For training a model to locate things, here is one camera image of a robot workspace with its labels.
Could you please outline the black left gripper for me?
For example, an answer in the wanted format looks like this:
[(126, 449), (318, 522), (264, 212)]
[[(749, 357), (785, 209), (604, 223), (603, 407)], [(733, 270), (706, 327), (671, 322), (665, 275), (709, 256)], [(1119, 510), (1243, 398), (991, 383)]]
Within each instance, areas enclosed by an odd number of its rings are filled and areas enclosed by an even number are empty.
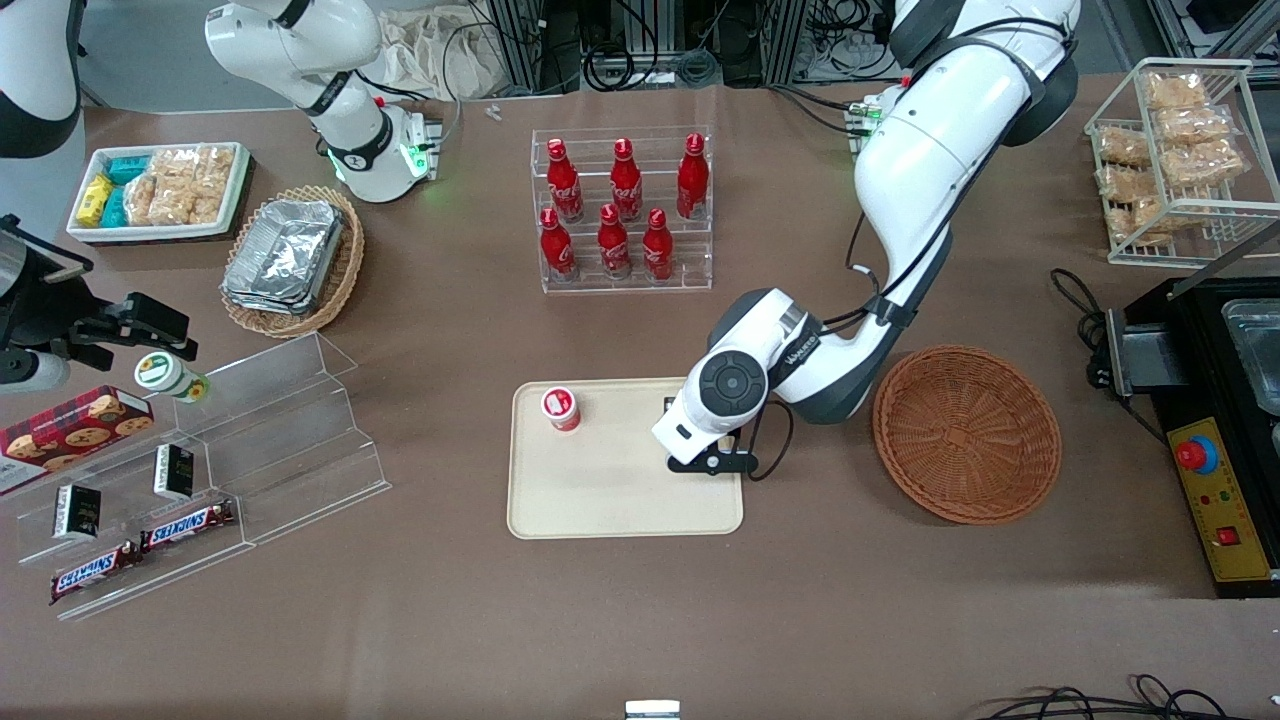
[[(664, 415), (669, 415), (672, 413), (672, 407), (676, 406), (677, 400), (677, 396), (664, 397)], [(708, 477), (716, 477), (719, 474), (750, 477), (758, 469), (758, 457), (753, 451), (742, 447), (739, 443), (739, 438), (722, 438), (714, 445), (707, 446), (694, 457), (694, 460), (689, 462), (681, 462), (675, 456), (668, 456), (666, 466), (672, 473), (701, 474)]]

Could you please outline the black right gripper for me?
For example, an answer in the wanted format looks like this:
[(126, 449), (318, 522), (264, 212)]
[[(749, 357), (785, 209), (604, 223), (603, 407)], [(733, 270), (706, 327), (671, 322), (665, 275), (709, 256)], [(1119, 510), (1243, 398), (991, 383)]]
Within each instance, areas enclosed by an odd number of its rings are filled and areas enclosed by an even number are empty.
[[(95, 315), (101, 302), (84, 279), (47, 283), (60, 266), (44, 254), (24, 249), (15, 270), (3, 270), (1, 336), (4, 348), (51, 352), (65, 343), (73, 325)], [(70, 355), (79, 363), (113, 363), (108, 346), (154, 348), (193, 361), (198, 342), (188, 340), (189, 318), (145, 293), (128, 293), (99, 314), (99, 337), (70, 336)], [(179, 343), (166, 341), (183, 341)]]

